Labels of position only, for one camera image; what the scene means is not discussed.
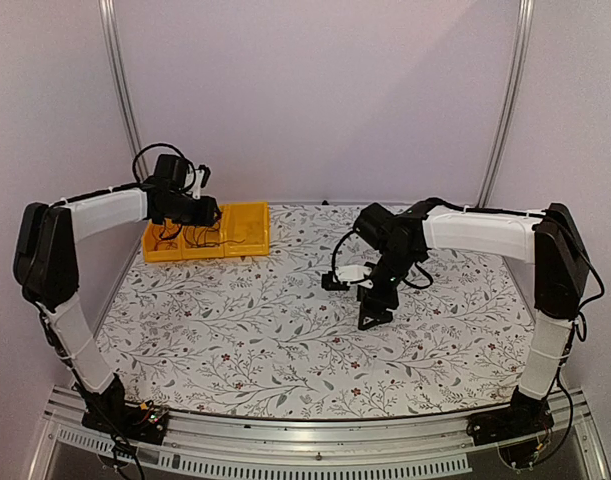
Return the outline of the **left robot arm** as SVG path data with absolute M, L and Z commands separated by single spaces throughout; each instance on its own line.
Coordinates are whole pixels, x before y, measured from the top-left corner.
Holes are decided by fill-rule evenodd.
M 162 154 L 144 180 L 25 207 L 13 276 L 23 298 L 38 309 L 49 343 L 84 391 L 103 395 L 118 379 L 96 346 L 81 307 L 77 245 L 142 221 L 213 226 L 221 213 L 216 199 L 202 192 L 210 176 L 208 166 L 194 165 L 180 153 Z

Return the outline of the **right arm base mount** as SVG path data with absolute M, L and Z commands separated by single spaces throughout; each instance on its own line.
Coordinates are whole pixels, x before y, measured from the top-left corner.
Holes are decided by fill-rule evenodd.
M 515 390 L 507 407 L 472 414 L 466 433 L 476 446 L 514 440 L 498 449 L 510 468 L 531 468 L 549 444 L 554 420 L 546 400 L 536 400 Z

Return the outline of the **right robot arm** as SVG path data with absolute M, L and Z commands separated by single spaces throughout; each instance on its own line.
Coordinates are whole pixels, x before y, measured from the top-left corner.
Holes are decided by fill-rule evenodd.
M 568 209 L 503 211 L 438 198 L 364 208 L 352 231 L 375 263 L 335 270 L 356 291 L 358 329 L 386 336 L 374 384 L 352 399 L 410 414 L 516 402 L 502 427 L 537 424 L 569 355 L 591 268 Z

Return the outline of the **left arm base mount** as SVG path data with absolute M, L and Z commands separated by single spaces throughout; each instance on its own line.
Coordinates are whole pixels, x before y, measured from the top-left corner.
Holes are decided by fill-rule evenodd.
M 147 401 L 141 405 L 123 400 L 86 399 L 82 425 L 121 439 L 162 445 L 169 423 L 169 408 Z

